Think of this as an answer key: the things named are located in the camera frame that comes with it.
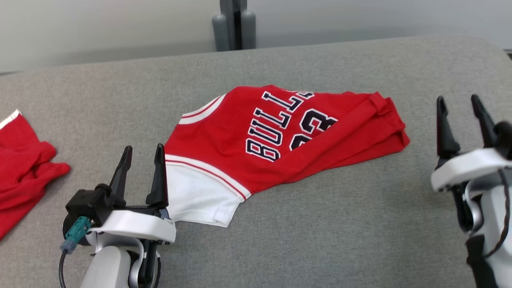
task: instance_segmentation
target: gray table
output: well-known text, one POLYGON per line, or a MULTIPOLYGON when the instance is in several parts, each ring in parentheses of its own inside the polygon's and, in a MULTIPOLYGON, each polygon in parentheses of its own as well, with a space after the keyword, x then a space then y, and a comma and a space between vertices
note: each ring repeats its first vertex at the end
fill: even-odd
MULTIPOLYGON (((182 113, 235 86, 391 97, 411 144, 401 153, 274 187, 239 206, 229 228, 178 222, 160 249, 161 287, 474 287, 451 195, 431 191, 435 99, 463 149, 482 145, 470 95, 512 111, 512 63, 467 36, 428 36, 57 67, 0 77, 0 118, 20 109, 71 173, 0 242, 0 287, 57 287, 65 204, 110 180, 134 147, 128 204, 144 202, 153 153, 182 113)), ((66 259, 79 287, 89 247, 66 259)))

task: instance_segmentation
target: bulls jersey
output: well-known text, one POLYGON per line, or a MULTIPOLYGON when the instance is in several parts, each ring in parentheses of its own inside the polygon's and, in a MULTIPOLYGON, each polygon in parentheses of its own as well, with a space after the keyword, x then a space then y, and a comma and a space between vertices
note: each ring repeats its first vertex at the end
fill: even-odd
POLYGON ((183 114, 165 144, 169 215, 227 227, 251 194, 401 151, 404 128, 379 93, 237 87, 183 114))

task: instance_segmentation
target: striped trim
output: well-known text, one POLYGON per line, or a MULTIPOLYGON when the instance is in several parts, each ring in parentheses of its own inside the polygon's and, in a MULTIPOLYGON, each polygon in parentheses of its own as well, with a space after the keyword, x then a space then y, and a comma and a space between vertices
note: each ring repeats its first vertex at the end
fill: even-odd
POLYGON ((208 176, 224 184, 228 189, 230 189, 236 195, 240 196, 244 201, 251 196, 249 190, 247 190, 245 187, 243 187, 240 183, 231 178, 229 175, 213 167, 210 164, 190 159, 187 157, 181 157, 170 154, 165 155, 165 163, 169 165, 187 167, 195 171, 201 172, 203 174, 207 174, 208 176))
POLYGON ((193 112, 183 114, 178 124, 192 124, 197 121, 203 120, 204 118, 208 117, 211 113, 213 113, 215 109, 217 109, 217 107, 221 104, 222 100, 224 100, 225 96, 226 94, 219 96, 210 101, 205 106, 193 112))
POLYGON ((0 129, 2 129, 3 127, 5 127, 5 125, 12 122, 14 119, 16 119, 16 117, 18 117, 18 115, 21 115, 21 114, 22 113, 18 109, 16 109, 16 111, 12 112, 12 114, 9 117, 5 118, 5 120, 0 122, 0 129))

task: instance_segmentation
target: teal connector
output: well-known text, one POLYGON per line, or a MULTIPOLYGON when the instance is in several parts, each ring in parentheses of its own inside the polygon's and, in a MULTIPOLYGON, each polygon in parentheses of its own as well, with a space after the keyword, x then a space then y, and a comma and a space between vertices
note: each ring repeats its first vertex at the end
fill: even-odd
POLYGON ((91 221, 85 217, 80 216, 71 229, 66 233, 66 240, 60 246, 62 251, 66 250, 67 254, 73 253, 76 248, 76 245, 82 239, 83 236, 86 235, 87 231, 91 228, 91 221))

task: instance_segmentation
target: white wall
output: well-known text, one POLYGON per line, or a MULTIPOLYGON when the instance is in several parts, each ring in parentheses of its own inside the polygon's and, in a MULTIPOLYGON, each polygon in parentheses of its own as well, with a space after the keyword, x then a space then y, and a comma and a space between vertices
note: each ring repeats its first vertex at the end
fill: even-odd
MULTIPOLYGON (((512 48, 510 0, 247 0, 257 46, 432 33, 512 48)), ((215 50, 219 0, 0 0, 0 73, 215 50)))

